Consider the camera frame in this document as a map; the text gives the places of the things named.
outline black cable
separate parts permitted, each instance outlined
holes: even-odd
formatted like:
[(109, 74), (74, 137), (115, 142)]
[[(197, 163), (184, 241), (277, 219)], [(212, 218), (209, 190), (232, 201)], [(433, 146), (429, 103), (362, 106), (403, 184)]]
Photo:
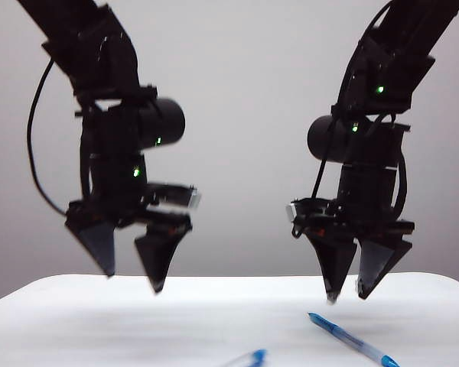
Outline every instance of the black cable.
[(318, 176), (316, 177), (316, 181), (314, 182), (314, 188), (313, 188), (313, 193), (311, 194), (311, 199), (316, 199), (316, 196), (318, 194), (318, 188), (320, 187), (321, 178), (323, 177), (324, 166), (327, 163), (328, 155), (329, 155), (330, 149), (331, 149), (331, 145), (334, 142), (335, 127), (336, 126), (337, 126), (337, 119), (334, 118), (333, 121), (331, 122), (330, 127), (329, 127), (329, 129), (331, 129), (330, 139), (328, 140), (327, 147), (325, 148), (325, 151), (324, 151), (323, 159), (321, 160), (320, 170), (318, 171)]
[[(364, 31), (362, 37), (359, 40), (359, 44), (361, 44), (363, 42), (363, 40), (368, 35), (370, 30), (374, 27), (374, 25), (379, 20), (379, 18), (381, 18), (381, 16), (383, 16), (383, 14), (391, 7), (392, 3), (395, 2), (395, 1), (396, 0), (391, 0), (386, 5), (384, 5), (381, 8), (381, 10), (379, 10), (379, 12), (376, 14), (374, 19), (369, 23), (369, 25), (367, 26), (366, 30)], [(340, 91), (338, 93), (337, 106), (340, 106), (340, 101), (342, 99), (343, 94), (345, 93), (346, 85), (348, 83), (348, 80), (350, 79), (350, 71), (352, 69), (353, 63), (355, 62), (357, 54), (359, 53), (359, 49), (360, 49), (360, 47), (356, 48), (355, 52), (353, 53), (352, 57), (350, 58), (350, 61), (349, 61), (348, 65), (347, 65), (347, 69), (345, 71), (345, 76), (344, 76), (344, 78), (342, 80), (342, 85), (340, 86)], [(318, 188), (320, 187), (320, 183), (321, 183), (321, 178), (323, 177), (324, 168), (325, 168), (325, 165), (327, 163), (328, 153), (329, 153), (329, 150), (330, 150), (331, 145), (333, 143), (333, 139), (334, 139), (334, 135), (335, 135), (335, 127), (337, 125), (337, 120), (339, 119), (339, 117), (340, 116), (334, 116), (334, 120), (331, 123), (331, 126), (330, 126), (330, 128), (331, 128), (330, 140), (328, 142), (328, 145), (327, 145), (326, 151), (324, 153), (323, 159), (321, 160), (320, 170), (318, 171), (318, 176), (316, 177), (316, 181), (314, 182), (314, 188), (313, 188), (313, 193), (311, 194), (311, 199), (315, 199), (316, 196), (317, 196)]]
[(67, 214), (61, 210), (55, 203), (51, 201), (51, 199), (46, 195), (39, 180), (37, 178), (36, 173), (36, 164), (34, 163), (34, 154), (32, 153), (32, 122), (34, 121), (34, 113), (36, 111), (37, 102), (39, 101), (39, 96), (41, 95), (41, 90), (43, 89), (44, 82), (46, 81), (47, 75), (49, 74), (51, 67), (53, 67), (54, 61), (51, 59), (49, 64), (46, 66), (44, 70), (43, 76), (41, 77), (41, 81), (37, 86), (36, 94), (34, 95), (34, 99), (31, 105), (31, 111), (29, 112), (29, 119), (28, 119), (28, 133), (27, 133), (27, 141), (28, 141), (28, 154), (29, 154), (29, 164), (31, 165), (31, 173), (32, 178), (34, 179), (34, 184), (36, 185), (37, 190), (41, 194), (41, 196), (46, 200), (46, 202), (60, 215), (66, 216)]
[(406, 195), (408, 193), (408, 184), (406, 180), (406, 162), (402, 152), (399, 154), (399, 189), (396, 197), (395, 205), (392, 210), (392, 218), (397, 220), (405, 207)]

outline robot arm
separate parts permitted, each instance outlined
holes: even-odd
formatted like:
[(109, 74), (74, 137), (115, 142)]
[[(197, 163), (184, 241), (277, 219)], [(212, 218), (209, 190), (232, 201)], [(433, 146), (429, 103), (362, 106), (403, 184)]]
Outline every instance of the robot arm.
[[(396, 114), (410, 109), (414, 90), (435, 61), (428, 54), (458, 10), (459, 0), (388, 3), (360, 39), (332, 115), (310, 127), (308, 147), (322, 161), (321, 169), (311, 198), (291, 203), (288, 215), (293, 236), (305, 234), (316, 250), (331, 302), (352, 263), (354, 240), (361, 246), (357, 288), (363, 299), (412, 247), (403, 236), (415, 224), (397, 220), (407, 191), (401, 146), (409, 126), (397, 124)], [(371, 115), (378, 117), (371, 121)], [(388, 115), (391, 121), (383, 122)], [(316, 197), (326, 161), (343, 164), (333, 200)]]
[[(187, 214), (153, 211), (173, 203), (194, 206), (197, 190), (148, 183), (141, 150), (175, 143), (184, 113), (153, 86), (140, 86), (138, 61), (129, 36), (109, 6), (92, 0), (19, 0), (46, 34), (44, 49), (70, 78), (80, 104), (82, 200), (70, 203), (66, 226), (103, 272), (115, 273), (115, 228), (146, 224), (135, 240), (155, 292), (161, 291), (178, 243), (192, 229)], [(120, 100), (101, 109), (97, 101)]]

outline table surface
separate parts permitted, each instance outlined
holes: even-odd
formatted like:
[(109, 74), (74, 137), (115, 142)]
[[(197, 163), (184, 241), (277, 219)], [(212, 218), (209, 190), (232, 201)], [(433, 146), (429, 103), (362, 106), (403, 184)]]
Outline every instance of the table surface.
[(315, 326), (319, 313), (404, 366), (459, 365), (459, 283), (388, 274), (363, 301), (347, 277), (337, 304), (321, 277), (58, 275), (0, 300), (0, 366), (222, 366), (269, 351), (265, 366), (374, 366)]

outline white wall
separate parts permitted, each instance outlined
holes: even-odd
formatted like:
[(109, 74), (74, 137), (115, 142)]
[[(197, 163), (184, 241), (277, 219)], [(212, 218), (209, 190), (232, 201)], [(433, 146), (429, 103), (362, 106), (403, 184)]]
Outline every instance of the white wall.
[[(329, 112), (383, 2), (109, 3), (136, 47), (141, 81), (176, 99), (187, 119), (178, 144), (146, 152), (152, 180), (203, 193), (170, 274), (320, 274), (307, 241), (291, 237), (285, 205), (310, 194), (319, 162), (308, 153), (308, 127)], [(99, 273), (29, 172), (25, 126), (48, 61), (44, 40), (17, 1), (0, 0), (0, 297), (51, 274)], [(459, 15), (433, 54), (438, 61), (412, 111), (399, 119), (412, 125), (404, 217), (417, 229), (396, 270), (459, 280)], [(33, 136), (41, 182), (63, 208), (80, 196), (76, 108), (55, 67)], [(335, 197), (339, 173), (338, 164), (327, 166), (321, 197)], [(138, 226), (117, 234), (118, 274), (143, 273), (132, 244), (141, 233)]]

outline blue pen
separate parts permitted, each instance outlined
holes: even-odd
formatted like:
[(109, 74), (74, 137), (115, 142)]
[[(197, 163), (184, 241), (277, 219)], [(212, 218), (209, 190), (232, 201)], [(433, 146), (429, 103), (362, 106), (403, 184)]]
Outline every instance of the blue pen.
[(311, 321), (316, 323), (319, 327), (325, 329), (331, 335), (340, 339), (342, 342), (348, 346), (354, 348), (357, 352), (361, 352), (365, 356), (371, 358), (374, 362), (383, 365), (384, 367), (399, 367), (399, 364), (392, 360), (391, 357), (387, 356), (380, 350), (374, 348), (373, 346), (363, 342), (362, 340), (357, 339), (354, 336), (351, 336), (347, 331), (331, 323), (328, 320), (325, 320), (323, 317), (316, 313), (309, 313)]
[(240, 356), (222, 367), (263, 367), (266, 355), (267, 349), (257, 349), (255, 352)]

